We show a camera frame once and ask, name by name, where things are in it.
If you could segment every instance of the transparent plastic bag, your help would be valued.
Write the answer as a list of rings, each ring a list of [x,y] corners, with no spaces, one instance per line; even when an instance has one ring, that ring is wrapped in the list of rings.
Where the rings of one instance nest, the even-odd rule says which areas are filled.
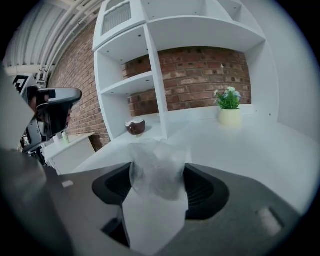
[[[185,192],[185,151],[162,141],[148,141],[129,144],[128,153],[130,182],[139,196],[176,201]]]

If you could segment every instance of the white table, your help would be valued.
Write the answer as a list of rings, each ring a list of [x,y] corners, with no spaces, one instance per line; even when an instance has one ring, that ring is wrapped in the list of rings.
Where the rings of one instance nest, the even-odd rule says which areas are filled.
[[[172,123],[165,142],[187,150],[186,163],[208,166],[257,180],[299,213],[310,206],[319,186],[320,145],[276,122],[244,116],[241,128],[225,128],[217,119]],[[128,143],[113,140],[72,173],[130,162]]]
[[[91,157],[95,150],[89,137],[94,132],[69,136],[69,144],[63,139],[44,147],[45,163],[56,169],[58,175],[69,174],[86,159]]]

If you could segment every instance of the flower pot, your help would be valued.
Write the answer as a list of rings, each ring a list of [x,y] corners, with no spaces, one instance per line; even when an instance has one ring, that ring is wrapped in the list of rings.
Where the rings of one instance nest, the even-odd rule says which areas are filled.
[[[242,124],[240,109],[221,109],[219,123],[231,127],[240,126]]]

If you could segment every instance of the vertical shelf divider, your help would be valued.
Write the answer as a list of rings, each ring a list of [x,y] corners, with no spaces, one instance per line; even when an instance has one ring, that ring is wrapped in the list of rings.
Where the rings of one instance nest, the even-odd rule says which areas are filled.
[[[165,91],[164,79],[162,76],[158,51],[157,51],[155,42],[152,38],[152,35],[149,31],[149,28],[146,24],[144,25],[144,33],[145,33],[146,44],[149,52],[151,70],[153,73],[154,89],[155,89],[155,95],[156,95],[156,100],[157,100],[158,109],[159,109],[162,136],[164,139],[168,139],[169,124],[167,123],[167,120],[166,120],[166,114],[168,113],[168,106],[167,106],[166,91]]]

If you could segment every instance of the white wall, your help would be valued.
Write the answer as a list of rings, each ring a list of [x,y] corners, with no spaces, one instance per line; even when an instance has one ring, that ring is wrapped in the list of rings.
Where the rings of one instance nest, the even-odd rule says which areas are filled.
[[[320,142],[320,70],[292,18],[272,0],[242,0],[265,34],[279,83],[278,122]]]

